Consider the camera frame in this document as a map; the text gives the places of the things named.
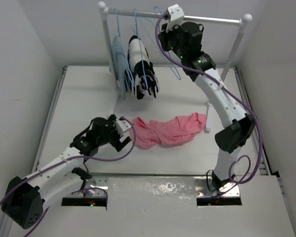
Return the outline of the blue wire hanger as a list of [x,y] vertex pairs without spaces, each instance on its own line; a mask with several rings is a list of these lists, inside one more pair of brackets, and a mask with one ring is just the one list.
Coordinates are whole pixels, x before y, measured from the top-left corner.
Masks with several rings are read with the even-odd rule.
[[[155,6],[153,9],[158,9],[159,13],[162,13],[162,10],[159,6]],[[138,19],[140,25],[142,26],[143,30],[145,31],[145,33],[147,34],[147,36],[150,38],[150,41],[153,43],[153,45],[155,46],[155,48],[157,49],[158,53],[162,56],[164,62],[168,65],[168,67],[171,69],[171,71],[173,72],[173,74],[175,75],[175,77],[178,79],[178,80],[181,80],[181,75],[180,73],[178,72],[177,68],[174,66],[173,63],[170,64],[170,61],[168,61],[168,59],[161,53],[161,51],[159,50],[158,46],[157,46],[157,43],[155,41],[155,38],[153,38],[150,33],[148,32],[148,30],[146,29],[146,27],[143,25],[141,19],[139,18],[136,18]],[[153,29],[155,29],[155,24],[149,20],[148,18],[144,17],[143,19],[147,20],[148,22],[151,23],[151,25],[153,26]]]

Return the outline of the pink t shirt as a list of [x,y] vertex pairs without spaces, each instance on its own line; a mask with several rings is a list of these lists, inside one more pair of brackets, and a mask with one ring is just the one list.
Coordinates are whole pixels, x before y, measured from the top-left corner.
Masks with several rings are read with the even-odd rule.
[[150,149],[157,144],[173,147],[190,142],[204,130],[207,117],[192,113],[189,116],[176,116],[167,122],[152,119],[146,122],[136,117],[131,123],[135,128],[130,131],[131,137],[136,135],[135,145],[141,149]]

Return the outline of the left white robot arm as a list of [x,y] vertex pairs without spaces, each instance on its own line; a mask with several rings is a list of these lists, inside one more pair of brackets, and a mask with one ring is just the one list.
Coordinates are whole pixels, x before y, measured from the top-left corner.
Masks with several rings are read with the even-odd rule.
[[24,177],[13,178],[1,202],[1,210],[24,230],[39,222],[44,212],[68,194],[81,192],[92,175],[82,168],[88,160],[96,160],[98,149],[106,144],[120,152],[135,138],[123,135],[133,128],[126,118],[110,115],[97,117],[69,146],[50,163]]

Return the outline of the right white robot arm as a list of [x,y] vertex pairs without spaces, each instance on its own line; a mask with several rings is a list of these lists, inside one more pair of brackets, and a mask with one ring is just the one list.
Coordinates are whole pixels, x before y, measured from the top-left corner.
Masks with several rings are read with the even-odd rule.
[[203,25],[184,22],[170,30],[167,27],[163,24],[158,34],[162,49],[173,51],[179,57],[185,74],[206,94],[223,126],[215,134],[219,154],[212,171],[212,185],[218,191],[235,176],[232,163],[237,160],[256,123],[254,117],[227,93],[216,64],[202,51]]

